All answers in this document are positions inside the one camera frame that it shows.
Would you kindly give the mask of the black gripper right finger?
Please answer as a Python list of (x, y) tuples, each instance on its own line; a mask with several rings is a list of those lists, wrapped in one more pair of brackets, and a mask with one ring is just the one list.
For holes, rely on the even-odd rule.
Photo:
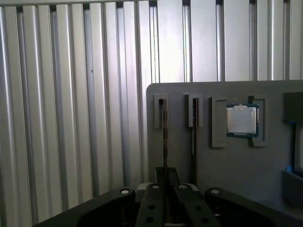
[(181, 184), (175, 168), (167, 169), (168, 184), (179, 214), (192, 227), (274, 227), (268, 217), (232, 202), (225, 202), (213, 193), (202, 195), (190, 185)]

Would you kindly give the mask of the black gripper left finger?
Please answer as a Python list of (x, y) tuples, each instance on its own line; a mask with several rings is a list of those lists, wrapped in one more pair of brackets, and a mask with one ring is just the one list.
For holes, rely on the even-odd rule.
[(135, 191), (119, 187), (38, 224), (39, 227), (162, 227), (165, 180)]

